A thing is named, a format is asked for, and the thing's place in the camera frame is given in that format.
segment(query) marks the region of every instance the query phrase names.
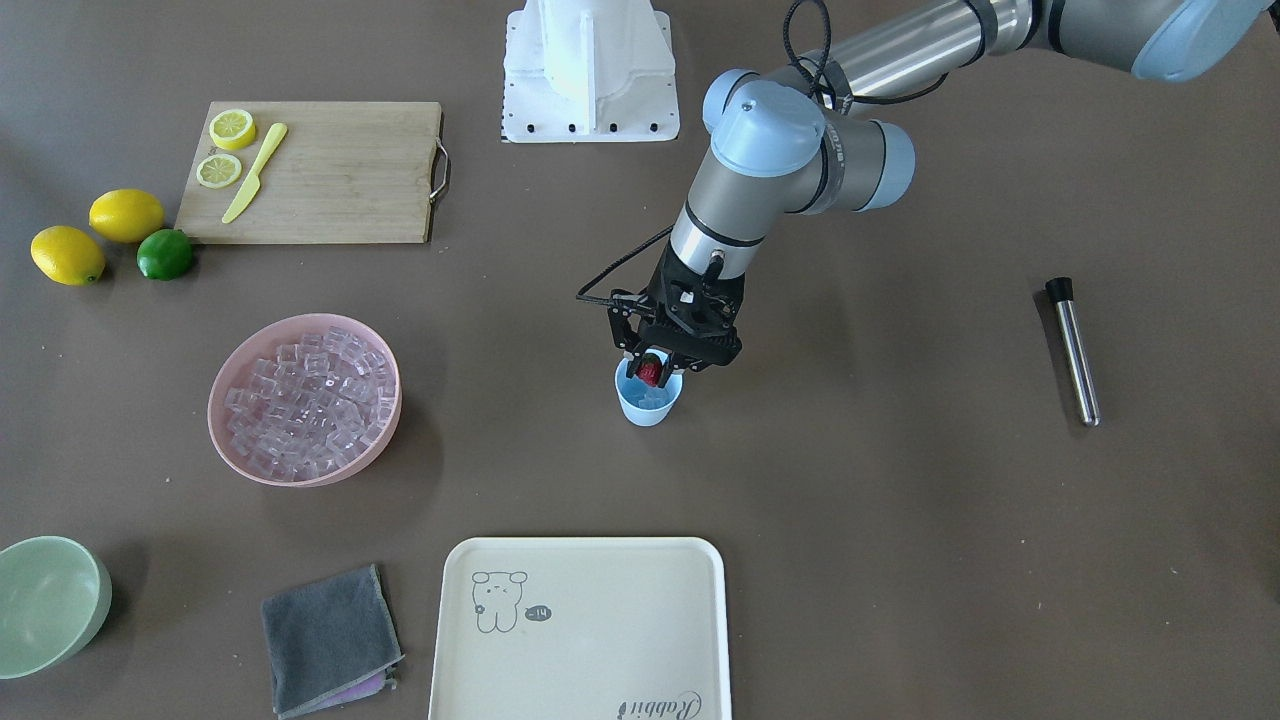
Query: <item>bear drawing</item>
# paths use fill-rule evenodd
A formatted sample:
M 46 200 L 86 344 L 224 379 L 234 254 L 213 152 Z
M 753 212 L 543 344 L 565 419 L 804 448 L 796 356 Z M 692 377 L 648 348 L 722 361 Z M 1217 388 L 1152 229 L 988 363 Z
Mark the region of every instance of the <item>bear drawing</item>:
M 516 626 L 520 597 L 527 573 L 475 573 L 471 575 L 471 601 L 476 609 L 476 626 L 481 633 L 508 633 Z

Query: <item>red strawberry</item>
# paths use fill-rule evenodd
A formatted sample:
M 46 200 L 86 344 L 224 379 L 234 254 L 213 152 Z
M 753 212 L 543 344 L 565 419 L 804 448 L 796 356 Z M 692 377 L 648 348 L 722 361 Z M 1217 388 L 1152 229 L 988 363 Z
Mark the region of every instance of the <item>red strawberry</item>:
M 636 377 L 649 387 L 658 387 L 658 378 L 660 375 L 662 357 L 658 357 L 653 352 L 645 352 L 644 357 L 640 359 L 640 369 L 636 370 Z

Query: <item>towel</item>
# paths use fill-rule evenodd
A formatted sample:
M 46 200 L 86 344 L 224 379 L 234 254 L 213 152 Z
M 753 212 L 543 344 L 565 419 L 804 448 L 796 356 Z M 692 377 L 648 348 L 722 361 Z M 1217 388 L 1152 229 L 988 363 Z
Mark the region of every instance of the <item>towel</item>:
M 266 598 L 262 629 L 280 720 L 380 692 L 404 657 L 374 565 Z

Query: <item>yellow knife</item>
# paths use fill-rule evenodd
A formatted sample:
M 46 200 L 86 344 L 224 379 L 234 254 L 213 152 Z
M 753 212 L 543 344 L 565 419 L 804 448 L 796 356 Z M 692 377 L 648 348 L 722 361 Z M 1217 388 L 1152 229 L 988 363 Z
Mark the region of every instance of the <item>yellow knife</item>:
M 275 123 L 271 129 L 266 131 L 266 140 L 262 141 L 262 147 L 257 151 L 257 158 L 253 159 L 253 165 L 248 169 L 244 176 L 244 182 L 241 183 L 241 188 L 236 191 L 236 197 L 232 199 L 230 208 L 223 214 L 223 224 L 229 223 L 239 217 L 248 208 L 248 204 L 253 201 L 253 196 L 257 195 L 260 187 L 262 187 L 262 181 L 257 179 L 257 174 L 262 172 L 266 161 L 271 159 L 271 154 L 275 149 L 280 146 L 280 141 L 284 140 L 284 133 L 289 132 L 288 126 L 284 123 Z

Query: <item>mint green bowl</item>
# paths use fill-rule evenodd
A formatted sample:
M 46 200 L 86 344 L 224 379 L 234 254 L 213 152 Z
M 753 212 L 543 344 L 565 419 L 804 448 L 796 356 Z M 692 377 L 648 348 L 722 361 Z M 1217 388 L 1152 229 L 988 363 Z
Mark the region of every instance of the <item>mint green bowl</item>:
M 81 543 L 24 539 L 0 551 L 0 680 L 76 655 L 111 606 L 111 578 Z

